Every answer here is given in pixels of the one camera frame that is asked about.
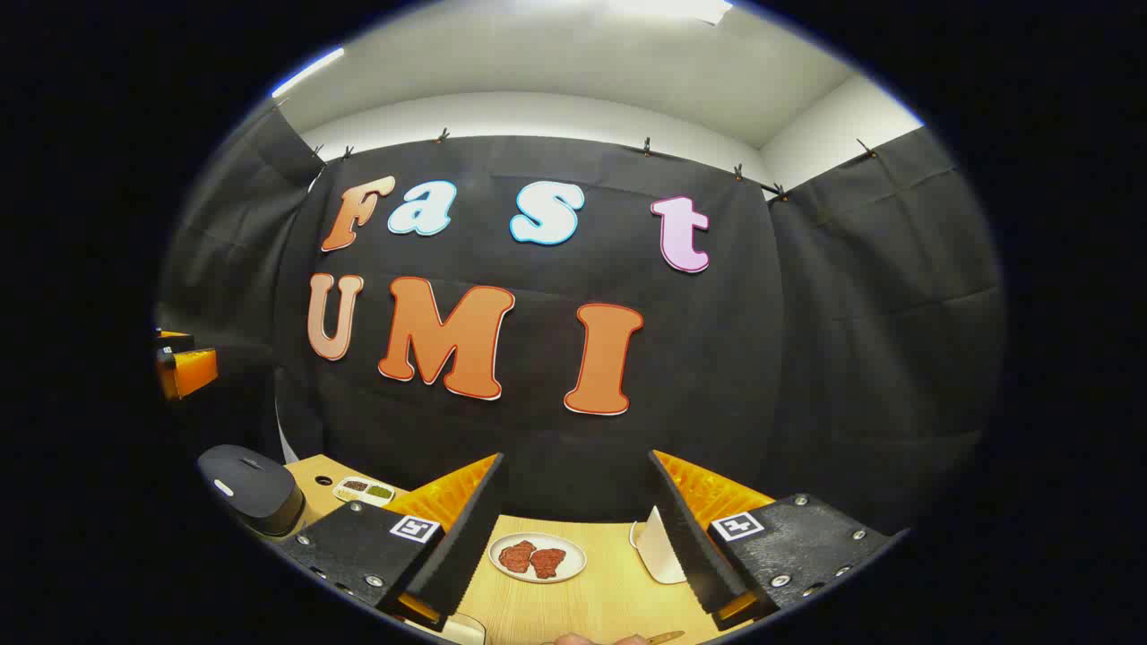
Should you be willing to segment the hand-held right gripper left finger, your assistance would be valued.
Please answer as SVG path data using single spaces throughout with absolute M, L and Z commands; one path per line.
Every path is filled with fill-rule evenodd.
M 496 453 L 377 507 L 364 499 L 302 528 L 284 561 L 368 611 L 442 632 L 504 510 Z

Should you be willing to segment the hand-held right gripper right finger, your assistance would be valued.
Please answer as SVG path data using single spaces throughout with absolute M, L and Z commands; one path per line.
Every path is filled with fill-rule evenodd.
M 816 603 L 902 543 L 813 494 L 771 498 L 660 450 L 651 490 L 677 564 L 721 632 Z

